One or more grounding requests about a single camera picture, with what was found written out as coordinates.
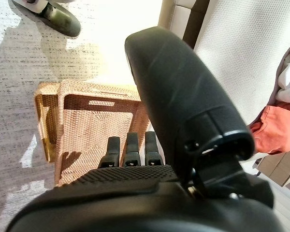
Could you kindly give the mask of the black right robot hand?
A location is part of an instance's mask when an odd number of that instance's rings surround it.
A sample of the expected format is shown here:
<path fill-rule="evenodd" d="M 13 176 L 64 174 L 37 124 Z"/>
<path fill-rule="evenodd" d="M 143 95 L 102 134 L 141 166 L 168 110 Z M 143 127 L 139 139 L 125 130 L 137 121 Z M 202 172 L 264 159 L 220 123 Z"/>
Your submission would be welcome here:
<path fill-rule="evenodd" d="M 125 40 L 165 165 L 107 166 L 46 191 L 9 232 L 281 232 L 269 183 L 244 172 L 254 140 L 192 49 L 152 27 Z"/>

